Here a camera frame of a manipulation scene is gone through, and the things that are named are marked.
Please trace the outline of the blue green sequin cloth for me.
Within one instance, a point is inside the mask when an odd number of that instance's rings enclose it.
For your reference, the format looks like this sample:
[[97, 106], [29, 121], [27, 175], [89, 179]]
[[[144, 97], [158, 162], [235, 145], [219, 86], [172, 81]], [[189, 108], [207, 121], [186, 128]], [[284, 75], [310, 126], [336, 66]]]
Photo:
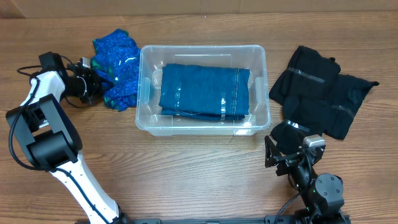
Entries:
[[91, 67], [102, 80], [106, 107], [124, 111], [137, 105], [141, 49], [129, 33], [116, 29], [93, 40]]

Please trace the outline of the blue denim jeans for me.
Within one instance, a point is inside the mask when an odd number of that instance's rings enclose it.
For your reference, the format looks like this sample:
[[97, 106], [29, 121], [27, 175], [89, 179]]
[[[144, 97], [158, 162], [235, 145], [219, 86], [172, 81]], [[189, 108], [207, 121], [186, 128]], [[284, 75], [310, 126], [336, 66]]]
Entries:
[[170, 63], [162, 69], [162, 115], [211, 121], [249, 114], [250, 70]]

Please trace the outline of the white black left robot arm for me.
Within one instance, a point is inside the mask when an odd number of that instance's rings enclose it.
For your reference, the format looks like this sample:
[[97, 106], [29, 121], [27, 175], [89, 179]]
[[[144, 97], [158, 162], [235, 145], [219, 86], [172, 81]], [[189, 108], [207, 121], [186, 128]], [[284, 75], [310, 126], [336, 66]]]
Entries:
[[29, 170], [58, 179], [80, 204], [89, 223], [131, 223], [121, 207], [100, 186], [83, 157], [78, 131], [60, 106], [69, 96], [90, 104], [102, 94], [102, 78], [82, 57], [63, 64], [64, 55], [47, 52], [30, 73], [30, 91], [17, 108], [6, 113], [9, 150]]

